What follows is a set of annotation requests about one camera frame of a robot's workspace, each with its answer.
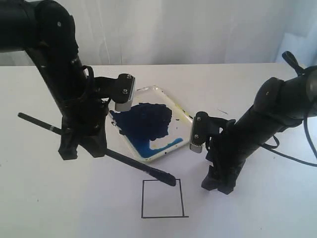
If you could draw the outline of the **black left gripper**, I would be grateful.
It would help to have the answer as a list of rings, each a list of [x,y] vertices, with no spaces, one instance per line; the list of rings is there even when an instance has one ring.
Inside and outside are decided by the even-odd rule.
[[[109,101],[86,99],[60,100],[61,140],[58,152],[63,160],[77,159],[80,145],[94,158],[106,155],[105,122]]]

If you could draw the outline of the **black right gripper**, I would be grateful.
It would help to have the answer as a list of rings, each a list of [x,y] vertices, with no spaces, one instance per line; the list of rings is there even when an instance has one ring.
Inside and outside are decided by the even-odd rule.
[[[230,194],[248,156],[248,121],[207,119],[206,131],[206,159],[213,165],[209,166],[201,187]]]

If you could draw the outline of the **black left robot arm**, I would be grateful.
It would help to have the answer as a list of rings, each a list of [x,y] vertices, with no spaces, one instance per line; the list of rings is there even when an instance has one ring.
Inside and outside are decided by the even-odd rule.
[[[79,59],[73,16],[53,0],[3,0],[0,50],[24,51],[42,76],[62,115],[60,156],[74,160],[82,146],[93,157],[103,157],[108,108],[93,69]]]

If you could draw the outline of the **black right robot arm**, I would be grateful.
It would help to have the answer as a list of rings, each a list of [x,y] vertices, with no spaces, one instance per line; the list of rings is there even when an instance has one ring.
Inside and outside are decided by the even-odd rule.
[[[198,112],[193,118],[190,149],[200,153],[206,147],[209,172],[202,182],[206,190],[229,194],[246,159],[258,148],[271,152],[275,147],[267,141],[276,133],[307,125],[309,117],[317,114],[317,69],[297,69],[297,77],[283,81],[275,77],[267,80],[257,92],[253,105],[239,120],[210,117]],[[175,186],[171,174],[154,169],[107,148],[105,119],[110,101],[127,102],[134,78],[121,74],[117,79],[94,77],[89,72],[84,102],[88,122],[80,145],[94,157],[111,156],[134,168],[147,172],[156,179]],[[149,142],[167,136],[172,110],[164,104],[140,103],[126,110],[117,110],[112,116],[120,132],[146,156]]]

